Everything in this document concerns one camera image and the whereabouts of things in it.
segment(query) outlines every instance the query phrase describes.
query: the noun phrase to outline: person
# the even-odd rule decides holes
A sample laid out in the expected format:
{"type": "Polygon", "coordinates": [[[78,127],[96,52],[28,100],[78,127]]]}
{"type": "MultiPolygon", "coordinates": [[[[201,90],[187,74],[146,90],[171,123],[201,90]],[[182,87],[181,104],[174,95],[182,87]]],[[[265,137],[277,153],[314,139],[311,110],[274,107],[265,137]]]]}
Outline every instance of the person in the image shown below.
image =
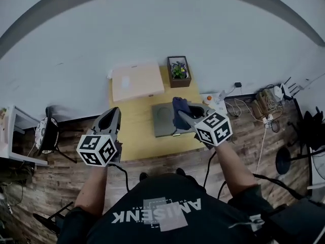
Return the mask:
{"type": "Polygon", "coordinates": [[[272,207],[231,146],[225,141],[215,150],[233,197],[228,204],[178,169],[152,177],[142,173],[102,215],[107,168],[93,167],[57,243],[257,243],[249,217],[272,207]]]}

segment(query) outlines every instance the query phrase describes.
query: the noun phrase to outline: planter box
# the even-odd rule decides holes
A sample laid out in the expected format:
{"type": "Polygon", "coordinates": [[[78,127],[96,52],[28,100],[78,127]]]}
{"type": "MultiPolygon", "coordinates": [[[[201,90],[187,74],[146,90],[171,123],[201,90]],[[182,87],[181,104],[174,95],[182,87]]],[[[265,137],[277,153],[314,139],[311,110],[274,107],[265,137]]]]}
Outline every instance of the planter box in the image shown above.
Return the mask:
{"type": "Polygon", "coordinates": [[[189,87],[191,83],[191,73],[189,72],[189,67],[187,64],[187,60],[185,56],[172,56],[172,57],[167,57],[167,68],[168,68],[168,76],[169,76],[169,82],[171,85],[171,88],[174,87],[189,87]],[[186,79],[174,79],[172,76],[172,63],[182,62],[185,63],[185,66],[187,68],[188,72],[188,77],[186,79]]]}

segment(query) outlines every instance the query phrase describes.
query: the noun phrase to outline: forearm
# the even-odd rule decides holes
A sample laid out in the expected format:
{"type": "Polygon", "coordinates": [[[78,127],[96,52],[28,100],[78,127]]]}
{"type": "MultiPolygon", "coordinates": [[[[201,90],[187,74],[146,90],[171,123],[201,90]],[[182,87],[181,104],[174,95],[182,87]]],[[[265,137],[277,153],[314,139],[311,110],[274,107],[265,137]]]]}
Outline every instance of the forearm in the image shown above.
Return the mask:
{"type": "Polygon", "coordinates": [[[235,196],[243,190],[257,185],[254,175],[247,169],[239,159],[236,152],[228,142],[215,147],[225,181],[230,193],[235,196]]]}
{"type": "Polygon", "coordinates": [[[77,197],[75,207],[81,207],[84,211],[97,217],[102,216],[106,180],[107,167],[92,167],[90,176],[77,197]]]}

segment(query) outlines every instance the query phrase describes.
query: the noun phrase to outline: curved wall trim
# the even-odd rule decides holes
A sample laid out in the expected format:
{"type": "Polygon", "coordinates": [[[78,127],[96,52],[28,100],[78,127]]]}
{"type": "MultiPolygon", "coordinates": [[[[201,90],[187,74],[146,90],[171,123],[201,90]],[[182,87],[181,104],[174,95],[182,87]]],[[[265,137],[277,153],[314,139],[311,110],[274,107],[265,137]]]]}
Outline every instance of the curved wall trim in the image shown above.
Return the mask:
{"type": "MultiPolygon", "coordinates": [[[[40,26],[42,23],[63,13],[64,11],[89,2],[91,0],[41,0],[21,17],[0,37],[0,59],[24,36],[40,26]]],[[[324,40],[318,33],[294,10],[280,0],[241,0],[264,9],[283,19],[315,44],[325,47],[324,40]]]]}

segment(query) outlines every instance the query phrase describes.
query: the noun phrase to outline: black shoe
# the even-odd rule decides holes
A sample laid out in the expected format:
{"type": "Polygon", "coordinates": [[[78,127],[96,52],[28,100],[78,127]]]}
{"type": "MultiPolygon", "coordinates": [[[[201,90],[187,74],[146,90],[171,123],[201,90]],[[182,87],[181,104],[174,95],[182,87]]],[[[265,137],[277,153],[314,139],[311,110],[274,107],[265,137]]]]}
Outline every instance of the black shoe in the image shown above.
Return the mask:
{"type": "Polygon", "coordinates": [[[186,173],[184,172],[184,170],[182,168],[177,168],[176,174],[186,176],[186,173]]]}
{"type": "Polygon", "coordinates": [[[149,177],[149,175],[147,173],[142,172],[142,173],[140,173],[139,180],[142,181],[148,177],[149,177]]]}

